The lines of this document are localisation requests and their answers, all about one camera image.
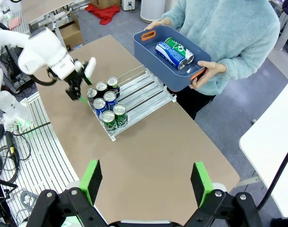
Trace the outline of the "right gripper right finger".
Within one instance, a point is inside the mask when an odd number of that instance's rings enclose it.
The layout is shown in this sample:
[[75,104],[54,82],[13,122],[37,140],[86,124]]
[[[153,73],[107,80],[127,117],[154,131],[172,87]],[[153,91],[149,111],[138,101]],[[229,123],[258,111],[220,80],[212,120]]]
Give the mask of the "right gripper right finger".
[[198,209],[186,222],[186,227],[210,227],[216,219],[225,220],[229,227],[262,226],[252,196],[247,192],[232,196],[216,189],[202,162],[193,164],[191,183]]

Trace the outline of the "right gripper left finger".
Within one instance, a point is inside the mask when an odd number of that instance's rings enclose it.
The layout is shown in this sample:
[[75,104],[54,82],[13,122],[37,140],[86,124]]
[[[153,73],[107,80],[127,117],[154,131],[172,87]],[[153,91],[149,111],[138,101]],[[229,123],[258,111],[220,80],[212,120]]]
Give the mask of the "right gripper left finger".
[[108,226],[94,207],[102,178],[100,161],[91,160],[77,187],[66,189],[60,194],[51,189],[42,191],[26,225],[61,227],[67,217],[76,217],[82,227]]

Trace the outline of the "person's right hand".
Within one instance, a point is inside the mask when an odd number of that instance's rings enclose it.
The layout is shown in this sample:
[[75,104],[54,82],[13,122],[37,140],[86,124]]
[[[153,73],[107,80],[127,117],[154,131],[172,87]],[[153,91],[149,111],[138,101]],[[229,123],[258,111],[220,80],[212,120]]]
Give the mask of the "person's right hand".
[[160,21],[151,22],[144,30],[152,30],[154,27],[162,26],[162,25],[172,26],[172,22],[169,18],[166,17]]

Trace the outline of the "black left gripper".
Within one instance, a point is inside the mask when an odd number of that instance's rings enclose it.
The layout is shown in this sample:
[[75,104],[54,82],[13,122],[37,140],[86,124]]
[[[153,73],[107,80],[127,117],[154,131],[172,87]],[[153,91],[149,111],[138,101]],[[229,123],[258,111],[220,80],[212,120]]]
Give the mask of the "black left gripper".
[[87,99],[82,96],[80,91],[80,86],[82,81],[87,82],[87,77],[85,75],[85,69],[81,67],[79,71],[74,70],[65,79],[68,83],[69,88],[65,90],[66,94],[71,98],[71,100],[80,100],[81,102],[86,102]]

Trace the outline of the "person's left hand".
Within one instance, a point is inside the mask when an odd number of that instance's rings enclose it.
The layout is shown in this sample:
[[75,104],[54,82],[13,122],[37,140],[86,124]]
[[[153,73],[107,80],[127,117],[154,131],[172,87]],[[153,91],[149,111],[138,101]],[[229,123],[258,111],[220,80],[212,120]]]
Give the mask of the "person's left hand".
[[205,83],[207,83],[212,77],[214,77],[218,73],[225,73],[227,68],[224,64],[216,63],[214,61],[198,61],[198,65],[205,67],[206,72],[203,76],[201,76],[199,79],[195,78],[189,87],[191,89],[198,89]]

